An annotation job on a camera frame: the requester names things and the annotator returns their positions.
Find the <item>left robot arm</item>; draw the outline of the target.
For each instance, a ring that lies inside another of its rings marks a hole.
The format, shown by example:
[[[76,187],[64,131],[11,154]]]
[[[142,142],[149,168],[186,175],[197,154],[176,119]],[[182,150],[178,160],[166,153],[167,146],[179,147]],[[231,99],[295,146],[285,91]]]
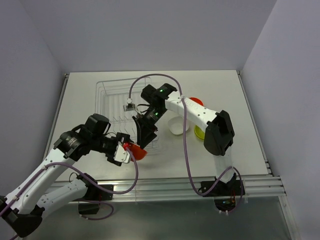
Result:
[[[117,166],[137,161],[130,136],[118,132],[108,137],[110,126],[105,116],[90,115],[84,124],[62,133],[36,170],[15,190],[1,196],[0,216],[17,237],[27,237],[46,217],[71,201],[100,206],[102,192],[116,194],[73,166],[91,151],[105,154]]]

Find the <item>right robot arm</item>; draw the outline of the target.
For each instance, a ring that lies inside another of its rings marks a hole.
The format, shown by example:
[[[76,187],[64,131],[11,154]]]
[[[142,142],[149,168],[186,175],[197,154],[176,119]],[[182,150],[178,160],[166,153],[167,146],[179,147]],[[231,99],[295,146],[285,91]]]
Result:
[[[165,83],[159,88],[147,85],[141,92],[141,98],[148,103],[146,112],[137,112],[133,120],[137,130],[137,144],[145,148],[156,138],[156,123],[167,112],[171,111],[183,117],[182,135],[185,164],[190,183],[193,184],[186,139],[187,121],[192,122],[204,132],[204,148],[214,156],[224,156],[233,144],[235,131],[228,112],[216,112],[208,109]]]

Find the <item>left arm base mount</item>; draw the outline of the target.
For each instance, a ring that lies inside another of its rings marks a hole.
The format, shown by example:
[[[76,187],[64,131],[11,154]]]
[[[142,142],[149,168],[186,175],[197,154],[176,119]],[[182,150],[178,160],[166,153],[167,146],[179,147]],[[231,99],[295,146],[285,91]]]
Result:
[[[113,199],[113,194],[91,185],[82,199],[89,201],[110,201]]]

